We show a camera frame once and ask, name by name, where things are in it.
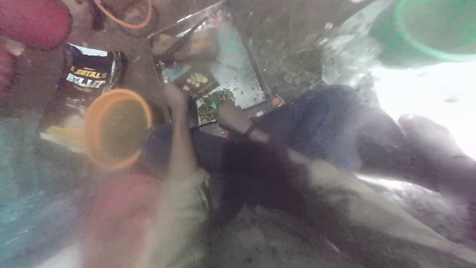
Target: plastic container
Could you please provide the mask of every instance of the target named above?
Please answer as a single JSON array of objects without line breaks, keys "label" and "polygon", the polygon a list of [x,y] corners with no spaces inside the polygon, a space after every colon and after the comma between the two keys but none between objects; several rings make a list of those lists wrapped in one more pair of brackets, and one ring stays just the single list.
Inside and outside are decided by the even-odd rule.
[{"label": "plastic container", "polygon": [[401,0],[374,21],[387,65],[476,61],[476,1]]},{"label": "plastic container", "polygon": [[126,89],[109,91],[86,111],[86,152],[92,162],[106,169],[129,166],[139,158],[151,126],[151,107],[141,96]]}]

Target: wrist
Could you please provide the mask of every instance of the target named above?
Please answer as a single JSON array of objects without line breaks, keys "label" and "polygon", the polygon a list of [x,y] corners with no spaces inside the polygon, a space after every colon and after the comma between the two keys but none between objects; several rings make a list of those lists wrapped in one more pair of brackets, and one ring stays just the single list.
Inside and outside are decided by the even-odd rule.
[{"label": "wrist", "polygon": [[172,120],[173,121],[182,121],[187,120],[187,110],[182,108],[177,108],[172,110]]}]

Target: person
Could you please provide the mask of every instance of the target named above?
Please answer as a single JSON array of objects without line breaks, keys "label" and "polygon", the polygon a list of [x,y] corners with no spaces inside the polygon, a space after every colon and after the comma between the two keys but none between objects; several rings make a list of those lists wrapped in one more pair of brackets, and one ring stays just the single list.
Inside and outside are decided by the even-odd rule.
[{"label": "person", "polygon": [[[198,163],[224,174],[221,179],[231,185],[224,200],[235,201],[235,208],[251,202],[292,213],[364,266],[473,267],[474,251],[442,237],[351,174],[362,165],[361,128],[387,119],[357,102],[351,89],[332,85],[304,93],[256,123],[237,107],[220,105],[218,121],[237,135],[226,140],[192,131],[191,139]],[[388,125],[386,130],[396,127]],[[381,138],[376,134],[381,131],[367,135],[398,149],[403,136]],[[144,145],[148,163],[166,161],[169,137],[166,126],[150,133]]]},{"label": "person", "polygon": [[37,268],[201,266],[209,175],[193,152],[186,97],[170,86],[164,97],[173,122],[165,178],[124,172],[100,178],[79,236]]}]

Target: white light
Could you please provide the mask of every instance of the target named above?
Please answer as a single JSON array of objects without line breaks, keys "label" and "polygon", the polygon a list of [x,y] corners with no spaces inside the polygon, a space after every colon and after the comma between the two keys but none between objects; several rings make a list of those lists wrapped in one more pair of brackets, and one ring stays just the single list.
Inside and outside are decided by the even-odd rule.
[{"label": "white light", "polygon": [[393,119],[414,113],[448,128],[476,159],[476,62],[440,63],[411,70],[375,68],[378,100]]}]

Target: hand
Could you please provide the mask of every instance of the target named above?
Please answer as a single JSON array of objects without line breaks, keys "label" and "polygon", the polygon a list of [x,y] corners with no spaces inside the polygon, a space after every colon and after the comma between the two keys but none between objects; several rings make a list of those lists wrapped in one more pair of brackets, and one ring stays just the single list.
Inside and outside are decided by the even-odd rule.
[{"label": "hand", "polygon": [[233,103],[223,103],[218,106],[217,111],[218,123],[224,128],[244,134],[252,125],[251,120]]},{"label": "hand", "polygon": [[188,109],[188,96],[174,83],[167,83],[164,86],[164,99],[167,107],[173,114],[186,114]]}]

